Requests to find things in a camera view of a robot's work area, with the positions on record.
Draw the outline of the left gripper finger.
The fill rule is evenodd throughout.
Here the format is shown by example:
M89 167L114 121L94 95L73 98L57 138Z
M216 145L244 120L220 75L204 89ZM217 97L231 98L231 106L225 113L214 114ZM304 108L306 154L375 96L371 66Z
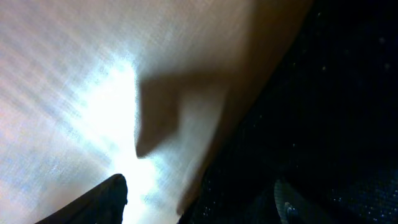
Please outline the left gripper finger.
M127 193L125 177L114 174L36 224L122 224Z

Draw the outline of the black sparkly velvet skirt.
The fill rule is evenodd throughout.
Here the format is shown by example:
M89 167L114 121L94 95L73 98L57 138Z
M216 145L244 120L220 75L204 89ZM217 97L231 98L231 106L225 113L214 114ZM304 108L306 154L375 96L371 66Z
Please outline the black sparkly velvet skirt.
M180 223L397 222L397 2L315 1Z

